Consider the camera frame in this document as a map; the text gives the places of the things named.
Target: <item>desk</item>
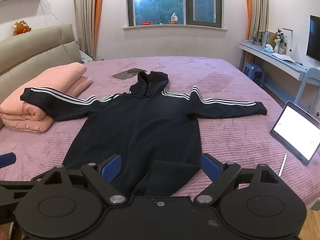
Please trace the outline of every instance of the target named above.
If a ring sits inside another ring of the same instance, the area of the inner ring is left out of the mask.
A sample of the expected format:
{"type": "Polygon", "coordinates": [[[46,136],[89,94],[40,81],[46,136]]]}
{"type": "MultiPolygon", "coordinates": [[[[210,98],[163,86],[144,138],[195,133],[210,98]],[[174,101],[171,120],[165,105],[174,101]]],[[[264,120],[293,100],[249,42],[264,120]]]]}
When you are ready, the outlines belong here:
{"type": "MultiPolygon", "coordinates": [[[[296,98],[291,96],[287,91],[285,91],[282,87],[280,87],[278,84],[276,84],[274,81],[272,81],[267,76],[265,77],[265,86],[273,92],[281,101],[286,103],[287,101],[292,101],[295,104],[299,105],[299,100],[302,95],[302,92],[304,90],[304,87],[306,83],[310,83],[312,85],[320,86],[320,70],[313,67],[304,67],[298,64],[294,64],[288,61],[284,61],[281,59],[278,59],[277,57],[273,56],[272,53],[264,51],[262,48],[250,45],[248,42],[240,42],[239,47],[243,50],[242,58],[240,63],[243,61],[244,58],[244,52],[247,51],[269,63],[272,65],[280,68],[284,72],[288,73],[295,79],[301,81],[301,85],[299,88],[299,91],[297,93],[296,98]]],[[[313,104],[311,106],[310,112],[313,113],[316,109],[316,105],[319,102],[320,98],[320,89],[318,89],[317,95],[315,100],[313,101],[313,104]]]]}

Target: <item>wall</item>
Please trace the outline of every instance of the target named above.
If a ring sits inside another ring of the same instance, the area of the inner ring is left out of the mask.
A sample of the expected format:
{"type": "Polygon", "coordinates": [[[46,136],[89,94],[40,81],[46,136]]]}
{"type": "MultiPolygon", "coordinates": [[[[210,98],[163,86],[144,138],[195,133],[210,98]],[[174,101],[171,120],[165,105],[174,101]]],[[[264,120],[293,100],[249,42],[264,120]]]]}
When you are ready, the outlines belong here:
{"type": "Polygon", "coordinates": [[[32,29],[59,25],[61,22],[65,24],[72,23],[73,31],[77,38],[73,0],[42,0],[42,2],[40,0],[0,2],[0,40],[12,36],[12,25],[20,20],[25,20],[32,29]]]}
{"type": "Polygon", "coordinates": [[[126,0],[103,0],[98,59],[148,56],[222,58],[238,66],[247,28],[246,0],[224,0],[227,32],[187,27],[123,30],[128,26],[126,0]]]}
{"type": "MultiPolygon", "coordinates": [[[[320,0],[269,0],[269,30],[276,32],[278,28],[293,30],[292,58],[304,66],[320,66],[320,63],[306,56],[310,15],[320,17],[320,0]]],[[[296,96],[300,82],[279,70],[265,64],[267,74],[290,94],[296,96]]],[[[301,103],[308,107],[313,102],[318,87],[307,84],[301,103]]]]}

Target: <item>television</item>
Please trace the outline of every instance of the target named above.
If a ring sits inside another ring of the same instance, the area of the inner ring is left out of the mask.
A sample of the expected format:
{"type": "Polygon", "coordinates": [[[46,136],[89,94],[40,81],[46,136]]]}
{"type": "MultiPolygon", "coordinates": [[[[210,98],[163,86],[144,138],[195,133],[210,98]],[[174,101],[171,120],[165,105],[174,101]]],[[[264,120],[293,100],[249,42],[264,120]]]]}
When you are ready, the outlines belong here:
{"type": "Polygon", "coordinates": [[[307,56],[320,62],[320,17],[310,16],[310,33],[307,56]]]}

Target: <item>beige headboard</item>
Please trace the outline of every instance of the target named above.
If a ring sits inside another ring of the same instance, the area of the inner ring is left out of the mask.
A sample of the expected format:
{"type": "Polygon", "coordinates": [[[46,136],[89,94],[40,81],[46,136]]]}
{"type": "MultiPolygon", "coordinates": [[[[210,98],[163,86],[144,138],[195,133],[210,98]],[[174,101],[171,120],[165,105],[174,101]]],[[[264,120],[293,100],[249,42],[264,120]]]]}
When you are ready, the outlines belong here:
{"type": "Polygon", "coordinates": [[[0,103],[44,70],[82,63],[72,24],[33,30],[0,41],[0,103]]]}

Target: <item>quilted bedspread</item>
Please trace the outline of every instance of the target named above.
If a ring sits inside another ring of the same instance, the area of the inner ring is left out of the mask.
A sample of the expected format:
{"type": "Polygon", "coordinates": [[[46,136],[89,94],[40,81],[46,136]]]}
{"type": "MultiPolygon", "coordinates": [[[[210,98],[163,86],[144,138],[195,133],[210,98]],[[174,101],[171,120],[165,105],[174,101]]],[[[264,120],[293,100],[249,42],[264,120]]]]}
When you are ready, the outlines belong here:
{"type": "MultiPolygon", "coordinates": [[[[243,168],[267,163],[279,172],[284,155],[288,157],[282,179],[306,205],[320,197],[320,156],[316,154],[305,167],[288,152],[269,131],[281,113],[281,107],[261,88],[228,62],[198,57],[144,57],[106,60],[86,64],[86,76],[93,84],[81,98],[104,97],[127,92],[137,78],[119,80],[112,75],[131,68],[162,71],[169,75],[168,91],[190,93],[197,85],[204,98],[215,97],[243,101],[260,101],[266,116],[255,115],[231,119],[199,119],[202,151],[221,162],[233,161],[243,168]]],[[[61,164],[85,118],[54,123],[43,134],[20,132],[4,127],[0,131],[0,154],[14,152],[17,162],[0,169],[0,180],[30,180],[61,164]]],[[[175,195],[199,194],[211,181],[199,171],[175,195]]]]}

